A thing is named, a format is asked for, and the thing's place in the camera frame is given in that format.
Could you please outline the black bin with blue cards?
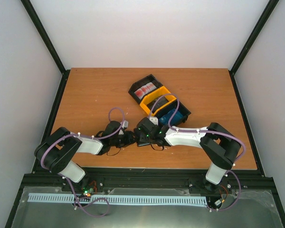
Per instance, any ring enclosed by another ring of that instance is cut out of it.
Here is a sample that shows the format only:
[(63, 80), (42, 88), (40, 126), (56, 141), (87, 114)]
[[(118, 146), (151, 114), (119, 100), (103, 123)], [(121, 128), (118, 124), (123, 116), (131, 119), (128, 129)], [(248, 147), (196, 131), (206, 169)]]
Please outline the black bin with blue cards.
[[(167, 105), (166, 107), (162, 108), (157, 112), (155, 117), (159, 120), (159, 125), (164, 126), (168, 124), (169, 119), (171, 118), (172, 114), (175, 112), (177, 108), (177, 101), (173, 101), (171, 104)], [(191, 111), (188, 110), (182, 103), (179, 103), (178, 110), (176, 114), (173, 116), (170, 125), (171, 126), (178, 126), (181, 123), (185, 123), (191, 114)]]

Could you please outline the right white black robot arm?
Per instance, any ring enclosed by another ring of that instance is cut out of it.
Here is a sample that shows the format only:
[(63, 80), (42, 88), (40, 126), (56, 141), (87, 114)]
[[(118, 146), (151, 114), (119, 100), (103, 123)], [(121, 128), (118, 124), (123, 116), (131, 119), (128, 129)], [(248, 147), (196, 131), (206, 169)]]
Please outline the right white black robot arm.
[(134, 129), (138, 146), (190, 146), (201, 148), (211, 160), (205, 181), (218, 185), (223, 176), (246, 152), (246, 146), (218, 123), (202, 128), (160, 127), (149, 120), (141, 121)]

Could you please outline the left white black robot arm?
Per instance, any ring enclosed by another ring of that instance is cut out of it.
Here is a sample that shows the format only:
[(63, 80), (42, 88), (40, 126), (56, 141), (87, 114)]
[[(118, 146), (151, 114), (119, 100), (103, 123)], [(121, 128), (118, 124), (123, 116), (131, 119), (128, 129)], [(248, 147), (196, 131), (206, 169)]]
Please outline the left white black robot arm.
[(77, 153), (100, 156), (107, 154), (111, 147), (121, 149), (134, 144), (135, 134), (128, 131), (127, 126), (127, 121), (110, 121), (105, 130), (90, 137), (60, 127), (36, 148), (34, 155), (44, 169), (69, 178), (78, 191), (85, 191), (89, 187), (89, 179), (72, 158)]

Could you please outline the black leather card holder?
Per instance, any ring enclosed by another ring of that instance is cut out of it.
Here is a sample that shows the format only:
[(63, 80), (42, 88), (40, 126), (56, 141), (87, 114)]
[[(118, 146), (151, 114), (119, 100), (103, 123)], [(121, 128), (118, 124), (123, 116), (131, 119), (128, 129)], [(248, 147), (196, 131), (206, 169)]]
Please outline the black leather card holder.
[(143, 141), (138, 141), (137, 142), (137, 146), (138, 147), (143, 147), (143, 146), (148, 146), (148, 145), (150, 145), (149, 142), (143, 142)]

